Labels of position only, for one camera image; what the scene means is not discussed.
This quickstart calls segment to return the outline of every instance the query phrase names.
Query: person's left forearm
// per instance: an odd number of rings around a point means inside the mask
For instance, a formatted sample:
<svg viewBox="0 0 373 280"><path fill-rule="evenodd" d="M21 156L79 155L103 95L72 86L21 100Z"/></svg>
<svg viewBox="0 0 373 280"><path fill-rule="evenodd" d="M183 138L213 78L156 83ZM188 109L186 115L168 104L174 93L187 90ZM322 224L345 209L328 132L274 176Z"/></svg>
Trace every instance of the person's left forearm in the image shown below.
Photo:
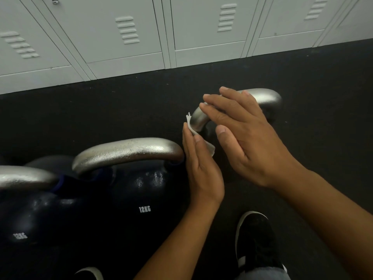
<svg viewBox="0 0 373 280"><path fill-rule="evenodd" d="M218 205L191 205L179 225L148 260L135 280L189 280Z"/></svg>

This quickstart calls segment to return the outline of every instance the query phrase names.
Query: fingernail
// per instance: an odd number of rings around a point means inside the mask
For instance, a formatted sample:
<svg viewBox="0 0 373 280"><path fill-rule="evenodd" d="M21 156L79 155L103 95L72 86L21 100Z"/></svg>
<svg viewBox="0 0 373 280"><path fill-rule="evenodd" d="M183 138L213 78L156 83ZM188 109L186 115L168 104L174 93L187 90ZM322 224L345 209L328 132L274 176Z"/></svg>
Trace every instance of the fingernail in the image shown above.
<svg viewBox="0 0 373 280"><path fill-rule="evenodd" d="M219 134L221 134L223 132L226 132L226 128L224 126L219 125L219 126L216 127L216 134L217 135L219 135Z"/></svg>
<svg viewBox="0 0 373 280"><path fill-rule="evenodd" d="M196 141L196 142L199 142L200 140L201 140L201 136L199 135L199 134L196 134L195 136L194 136L194 140Z"/></svg>

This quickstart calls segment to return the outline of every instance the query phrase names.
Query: person's right forearm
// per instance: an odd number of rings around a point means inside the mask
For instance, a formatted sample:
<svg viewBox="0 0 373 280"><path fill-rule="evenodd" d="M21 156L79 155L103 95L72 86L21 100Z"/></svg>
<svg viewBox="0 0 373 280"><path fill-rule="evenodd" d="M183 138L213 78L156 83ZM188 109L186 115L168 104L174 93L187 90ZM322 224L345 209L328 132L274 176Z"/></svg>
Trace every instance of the person's right forearm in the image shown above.
<svg viewBox="0 0 373 280"><path fill-rule="evenodd" d="M352 276L373 279L373 216L369 212L302 166L292 169L273 189L312 225Z"/></svg>

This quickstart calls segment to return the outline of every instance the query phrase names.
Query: white locker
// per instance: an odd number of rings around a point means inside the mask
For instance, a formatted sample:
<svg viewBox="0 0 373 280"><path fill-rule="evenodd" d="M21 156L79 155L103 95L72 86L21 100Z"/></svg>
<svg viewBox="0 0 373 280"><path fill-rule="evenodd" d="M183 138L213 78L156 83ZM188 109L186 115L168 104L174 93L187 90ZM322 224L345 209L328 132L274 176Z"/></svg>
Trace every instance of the white locker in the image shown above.
<svg viewBox="0 0 373 280"><path fill-rule="evenodd" d="M240 58L258 0L171 0L178 67Z"/></svg>
<svg viewBox="0 0 373 280"><path fill-rule="evenodd" d="M0 0L0 94L78 81L20 0Z"/></svg>
<svg viewBox="0 0 373 280"><path fill-rule="evenodd" d="M373 0L354 0L320 45L373 38Z"/></svg>
<svg viewBox="0 0 373 280"><path fill-rule="evenodd" d="M164 69L152 0L43 0L97 78Z"/></svg>
<svg viewBox="0 0 373 280"><path fill-rule="evenodd" d="M312 47L345 0L273 0L253 55Z"/></svg>

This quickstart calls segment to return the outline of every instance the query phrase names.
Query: white wipe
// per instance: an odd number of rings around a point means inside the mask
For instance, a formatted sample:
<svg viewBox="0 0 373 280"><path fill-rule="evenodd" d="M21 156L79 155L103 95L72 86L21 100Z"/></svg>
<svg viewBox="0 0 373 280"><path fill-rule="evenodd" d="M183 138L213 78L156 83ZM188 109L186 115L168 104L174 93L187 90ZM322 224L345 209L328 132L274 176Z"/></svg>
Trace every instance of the white wipe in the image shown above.
<svg viewBox="0 0 373 280"><path fill-rule="evenodd" d="M192 132L192 134L195 136L196 134L198 134L194 129L192 129L192 127L190 126L190 118L192 116L190 115L190 113L187 114L186 116L186 121L187 121L187 124L188 124L188 128L189 130ZM206 142L206 145L207 145L207 149L209 151L209 153L211 154L211 156L214 156L215 154L215 146L213 146L211 143L209 143L208 141L205 141Z"/></svg>

